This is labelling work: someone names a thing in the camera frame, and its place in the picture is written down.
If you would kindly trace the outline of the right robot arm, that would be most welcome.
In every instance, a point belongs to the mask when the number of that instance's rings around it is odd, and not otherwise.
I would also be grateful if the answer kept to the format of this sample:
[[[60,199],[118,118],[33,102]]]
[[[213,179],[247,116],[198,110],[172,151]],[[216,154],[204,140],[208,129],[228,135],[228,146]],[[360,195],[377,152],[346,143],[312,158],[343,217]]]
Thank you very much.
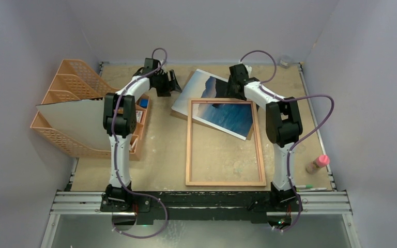
[[[274,175],[270,205],[282,210],[296,199],[292,147],[299,141],[303,127],[299,107],[293,97],[285,98],[266,88],[251,77],[251,68],[244,64],[229,67],[225,95],[239,100],[251,100],[265,110],[266,135],[274,149]]]

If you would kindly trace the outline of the pink wooden photo frame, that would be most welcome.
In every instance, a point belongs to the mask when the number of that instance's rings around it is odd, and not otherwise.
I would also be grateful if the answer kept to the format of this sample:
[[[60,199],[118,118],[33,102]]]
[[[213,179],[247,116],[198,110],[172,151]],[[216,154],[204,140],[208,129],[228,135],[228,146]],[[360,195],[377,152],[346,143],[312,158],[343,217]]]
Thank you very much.
[[[193,119],[193,105],[194,104],[244,104],[249,105],[252,111],[253,120],[253,137],[255,141],[255,151],[257,158],[258,178],[259,181],[192,181],[192,119]],[[188,117],[187,117],[187,141],[186,141],[186,186],[194,187],[265,187],[266,173],[263,160],[263,151],[261,143],[261,135],[259,132],[258,115],[256,104],[251,101],[243,101],[230,98],[191,98],[188,102]]]

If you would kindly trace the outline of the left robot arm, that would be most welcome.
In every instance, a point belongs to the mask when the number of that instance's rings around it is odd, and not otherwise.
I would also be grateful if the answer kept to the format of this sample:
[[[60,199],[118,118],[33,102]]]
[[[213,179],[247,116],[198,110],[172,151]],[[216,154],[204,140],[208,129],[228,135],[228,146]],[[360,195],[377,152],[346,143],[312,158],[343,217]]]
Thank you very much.
[[[130,145],[138,126],[136,101],[152,88],[159,97],[169,97],[173,91],[181,92],[175,72],[164,71],[164,64],[165,61],[146,58],[144,66],[125,87],[103,98],[102,124],[111,146],[111,172],[102,194],[102,212],[123,212],[133,207],[136,193],[131,190]]]

